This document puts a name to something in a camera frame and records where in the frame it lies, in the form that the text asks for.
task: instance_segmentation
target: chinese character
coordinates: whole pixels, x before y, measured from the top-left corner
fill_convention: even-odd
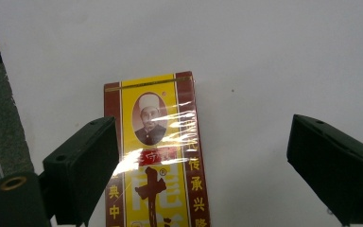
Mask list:
[[[191,190],[198,191],[199,189],[202,190],[201,183],[202,181],[199,179],[199,177],[193,177],[193,181],[191,181],[191,184],[193,185],[193,188]]]
[[[109,195],[110,195],[110,199],[113,198],[113,196],[115,196],[119,199],[119,191],[117,191],[116,185],[111,186]]]
[[[156,210],[155,210],[155,199],[156,195],[160,192],[166,190],[166,184],[164,183],[164,179],[160,179],[157,181],[158,172],[157,170],[147,167],[147,184],[141,187],[136,187],[135,191],[141,197],[142,200],[148,198],[148,216],[149,216],[149,225],[151,227],[157,226],[156,219]]]
[[[156,159],[156,154],[155,153],[152,153],[150,152],[149,154],[146,154],[146,157],[153,163],[155,162],[155,159]]]
[[[170,222],[172,222],[172,219],[164,218],[164,227],[170,227]]]
[[[190,170],[196,169],[199,170],[199,159],[198,158],[191,158],[188,162],[190,165]]]
[[[196,227],[205,227],[206,225],[205,219],[196,219]]]
[[[119,207],[116,207],[116,205],[114,205],[112,208],[109,209],[109,214],[113,216],[113,219],[116,219],[116,215],[120,214]]]
[[[166,191],[159,194],[161,208],[181,207],[183,202],[178,166],[169,165],[164,179],[166,180]]]
[[[202,202],[202,197],[194,199],[193,206],[195,207],[195,209],[194,209],[195,212],[197,212],[198,210],[204,211],[205,204]]]
[[[189,144],[188,144],[188,151],[197,151],[198,149],[199,149],[199,146],[197,143],[197,138],[190,140]]]

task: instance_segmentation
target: product package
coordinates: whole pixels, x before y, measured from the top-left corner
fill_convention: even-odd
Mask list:
[[[191,72],[105,84],[119,165],[105,190],[107,226],[211,226]]]

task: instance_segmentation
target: bolt hole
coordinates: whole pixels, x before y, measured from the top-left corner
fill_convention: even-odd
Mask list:
[[[64,161],[66,158],[67,158],[67,156],[62,154],[56,158],[56,161],[61,162],[61,161]]]
[[[10,191],[12,189],[15,189],[21,185],[23,185],[26,182],[26,177],[14,177],[10,178],[7,181],[3,182],[0,186],[1,190],[3,191]]]

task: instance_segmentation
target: gray surface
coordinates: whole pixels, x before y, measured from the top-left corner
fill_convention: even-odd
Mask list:
[[[285,152],[293,114],[363,142],[363,1],[3,0],[0,44],[37,172],[104,83],[191,70],[214,226],[340,226]]]
[[[3,64],[0,64],[0,163],[4,176],[34,169]]]

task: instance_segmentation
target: yellow label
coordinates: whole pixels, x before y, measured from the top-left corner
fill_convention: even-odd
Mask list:
[[[179,140],[179,113],[175,83],[155,83],[159,80],[172,80],[173,75],[165,75],[147,79],[123,81],[122,87],[140,83],[151,85],[133,86],[132,89],[121,89],[123,117],[123,157],[134,159],[135,164],[141,158],[141,152],[147,150],[169,150],[174,153],[172,160],[156,165],[138,166],[125,172],[125,204],[127,226],[150,226],[155,219],[158,226],[188,226],[188,210],[186,204],[185,181],[182,164],[181,142]],[[136,132],[144,128],[139,99],[150,94],[158,97],[161,103],[159,125],[166,128],[161,141],[147,145],[141,141]],[[149,194],[146,198],[140,194],[139,188],[147,188],[152,184],[162,185],[162,189]]]

